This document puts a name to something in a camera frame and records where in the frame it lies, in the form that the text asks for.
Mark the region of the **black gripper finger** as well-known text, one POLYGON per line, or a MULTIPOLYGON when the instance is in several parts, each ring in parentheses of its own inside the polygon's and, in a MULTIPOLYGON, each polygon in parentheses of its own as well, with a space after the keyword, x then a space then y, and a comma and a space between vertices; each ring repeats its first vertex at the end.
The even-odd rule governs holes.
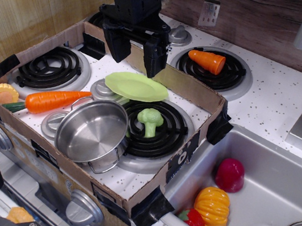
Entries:
POLYGON ((124 28, 103 27, 105 40, 113 59, 119 63, 131 53, 130 39, 124 28))
POLYGON ((144 67, 148 78, 155 77, 166 67, 168 44, 151 37, 144 45, 144 67))

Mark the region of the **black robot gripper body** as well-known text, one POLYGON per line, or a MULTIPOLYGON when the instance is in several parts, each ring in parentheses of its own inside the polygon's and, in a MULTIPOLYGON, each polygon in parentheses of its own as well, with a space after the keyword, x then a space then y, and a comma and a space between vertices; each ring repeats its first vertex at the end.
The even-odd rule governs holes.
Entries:
POLYGON ((161 0, 114 0, 103 4, 103 26, 124 28, 128 37, 139 43, 146 43, 151 37, 169 45, 170 27, 159 17, 161 0))

